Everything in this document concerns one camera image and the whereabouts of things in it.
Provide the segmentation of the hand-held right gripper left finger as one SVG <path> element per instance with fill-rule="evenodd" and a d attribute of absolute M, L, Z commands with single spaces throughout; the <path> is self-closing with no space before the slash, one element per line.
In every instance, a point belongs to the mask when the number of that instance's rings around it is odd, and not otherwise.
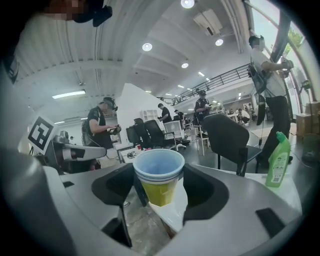
<path fill-rule="evenodd" d="M 1 149 L 0 234 L 19 256 L 133 256 L 123 207 L 133 184 L 131 164 L 59 175 Z"/>

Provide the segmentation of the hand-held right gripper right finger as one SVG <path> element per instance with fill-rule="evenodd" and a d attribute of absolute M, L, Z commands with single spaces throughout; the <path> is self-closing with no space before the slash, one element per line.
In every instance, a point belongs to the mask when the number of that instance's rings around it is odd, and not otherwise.
<path fill-rule="evenodd" d="M 262 176 L 186 164 L 172 202 L 155 207 L 175 232 L 161 256 L 269 256 L 296 231 L 302 213 Z"/>

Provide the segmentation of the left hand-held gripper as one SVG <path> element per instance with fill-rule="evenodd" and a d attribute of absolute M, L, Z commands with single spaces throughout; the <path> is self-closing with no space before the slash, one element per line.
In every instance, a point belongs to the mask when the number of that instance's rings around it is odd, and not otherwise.
<path fill-rule="evenodd" d="M 93 160 L 107 155 L 104 147 L 65 146 L 69 135 L 58 133 L 58 126 L 44 115 L 38 115 L 28 131 L 27 140 L 31 145 L 29 155 L 42 166 L 52 167 L 64 174 L 64 160 Z"/>

